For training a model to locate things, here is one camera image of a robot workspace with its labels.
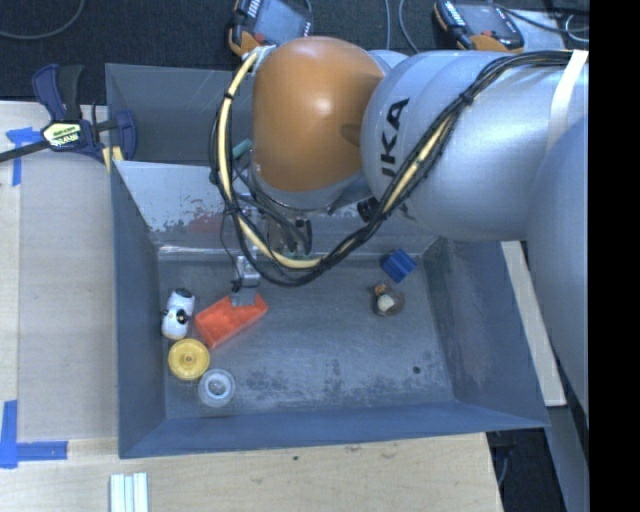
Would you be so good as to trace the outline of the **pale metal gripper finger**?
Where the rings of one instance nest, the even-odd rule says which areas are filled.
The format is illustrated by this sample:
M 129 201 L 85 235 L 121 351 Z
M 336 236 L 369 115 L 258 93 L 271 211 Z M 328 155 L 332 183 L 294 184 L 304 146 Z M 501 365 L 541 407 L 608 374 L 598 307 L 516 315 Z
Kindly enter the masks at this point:
M 233 307 L 253 306 L 256 303 L 260 281 L 235 280 L 232 282 L 230 301 Z
M 260 273 L 244 255 L 238 255 L 235 259 L 235 274 L 238 287 L 258 287 L 260 284 Z

